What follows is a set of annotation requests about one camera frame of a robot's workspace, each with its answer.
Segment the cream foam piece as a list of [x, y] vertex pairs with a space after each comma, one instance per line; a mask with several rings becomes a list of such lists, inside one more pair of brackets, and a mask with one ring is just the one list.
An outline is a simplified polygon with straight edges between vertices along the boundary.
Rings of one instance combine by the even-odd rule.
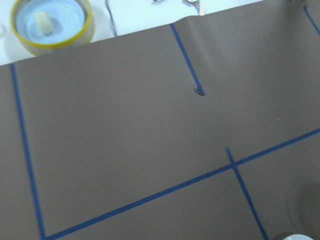
[[50, 35], [54, 32], [53, 23], [45, 11], [36, 12], [33, 15], [34, 21], [43, 35]]

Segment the white enamel cup blue rim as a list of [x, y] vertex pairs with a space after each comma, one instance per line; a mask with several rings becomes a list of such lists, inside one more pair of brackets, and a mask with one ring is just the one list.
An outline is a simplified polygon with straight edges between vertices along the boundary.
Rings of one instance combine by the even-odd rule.
[[314, 239], [304, 234], [291, 234], [284, 237], [283, 240], [314, 240]]

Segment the brown paper table mat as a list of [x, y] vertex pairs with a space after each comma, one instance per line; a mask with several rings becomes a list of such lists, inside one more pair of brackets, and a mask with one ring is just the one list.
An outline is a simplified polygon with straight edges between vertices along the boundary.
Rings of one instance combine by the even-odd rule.
[[264, 0], [1, 66], [1, 239], [319, 239], [319, 26]]

